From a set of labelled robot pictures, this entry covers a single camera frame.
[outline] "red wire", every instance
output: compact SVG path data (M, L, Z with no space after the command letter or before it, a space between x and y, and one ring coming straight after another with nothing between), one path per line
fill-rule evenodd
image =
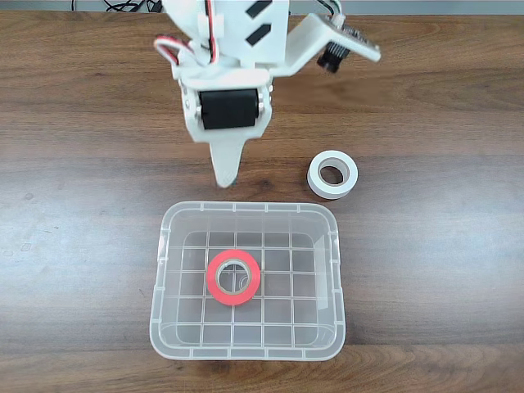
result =
M176 63L176 65L178 66L180 64L180 61L178 61L178 57L177 55L175 55L174 53L171 52L171 49L169 49L168 47L165 47L163 45L160 45L161 47L163 47L168 53L169 53L169 57L171 57L171 59L173 59L173 61Z
M156 39L167 39L168 41L173 41L174 43L181 43L184 47L186 47L187 49L189 49L191 52L194 53L192 48L186 42L182 41L181 39L177 39L175 37L171 37L170 35L163 35L163 34L157 35Z
M210 43L211 43L211 62L214 62L216 59L216 43L215 43L215 37L213 35L213 8L211 5L211 0L207 1L207 9L209 10L208 17L210 18Z

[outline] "black cable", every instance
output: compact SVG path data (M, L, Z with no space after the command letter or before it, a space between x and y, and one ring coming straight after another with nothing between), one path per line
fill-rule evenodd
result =
M341 14L342 13L342 4L340 2L335 2L335 1L331 1L331 3L335 4L335 6L337 6L337 10L338 10L338 13Z
M207 15L207 18L209 19L210 18L210 8L209 8L209 4L208 4L208 0L205 1L205 4L206 4L206 15ZM213 43L211 42L211 35L213 34L213 32L211 31L211 24L210 24L210 41L209 41L209 44L210 44L210 62L213 61Z
M117 11L117 12L136 12L138 9L142 6L142 4L145 2L145 0L142 0L141 2L132 2L132 0L127 0L127 2L120 2L118 4L111 4L107 0L103 0L104 3L107 5L106 11ZM126 11L126 7L132 7L129 11Z
M319 2L320 4L325 6L329 10L329 12L331 13L331 16L335 15L335 10L333 10L333 7L331 7L329 4L327 4L324 0L317 0L317 2Z

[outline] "tape roll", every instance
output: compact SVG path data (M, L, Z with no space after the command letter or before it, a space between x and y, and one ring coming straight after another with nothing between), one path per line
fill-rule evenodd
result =
M247 272L247 283L240 291L230 292L220 286L219 276L231 265L241 266ZM241 305L251 300L259 289L260 268L255 258L242 250L226 250L218 254L207 266L207 288L223 305Z
M320 170L332 166L341 171L342 183L330 184L322 178ZM311 161L308 170L308 184L315 194L325 199L338 199L346 196L357 183L359 170L356 163L347 154L327 150L318 154Z

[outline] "wooden table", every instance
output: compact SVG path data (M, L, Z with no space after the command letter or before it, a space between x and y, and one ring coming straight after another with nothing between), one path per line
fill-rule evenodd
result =
M151 45L167 16L0 13L2 391L524 391L524 18L350 23L383 60L277 79L273 121L222 190ZM326 202L305 173L333 148L360 177ZM336 358L154 352L160 221L188 200L332 210Z

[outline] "cable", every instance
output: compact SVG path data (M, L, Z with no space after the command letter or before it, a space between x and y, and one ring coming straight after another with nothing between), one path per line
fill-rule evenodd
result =
M206 15L210 22L210 64L215 64L219 61L219 45L215 40L215 33L213 31L213 18L215 17L215 11L213 9L213 0L206 0Z
M111 4L107 0L103 0L104 3L107 5L106 11L117 11L117 12L136 12L140 9L140 7L143 5L143 3L146 0L142 0L141 2L132 2L132 0L127 0L127 2L121 2L118 4ZM126 7L132 7L129 11L126 11Z
M195 61L199 62L195 52L187 43L170 35L158 35L155 40L155 48L172 66L180 65L178 54L184 51Z
M335 7L338 10L338 13L341 14L342 13L342 4L340 0L331 0L331 3L335 5Z
M331 13L331 16L335 15L335 11L333 10L333 8L329 4L327 4L324 0L317 0L317 2L325 6Z

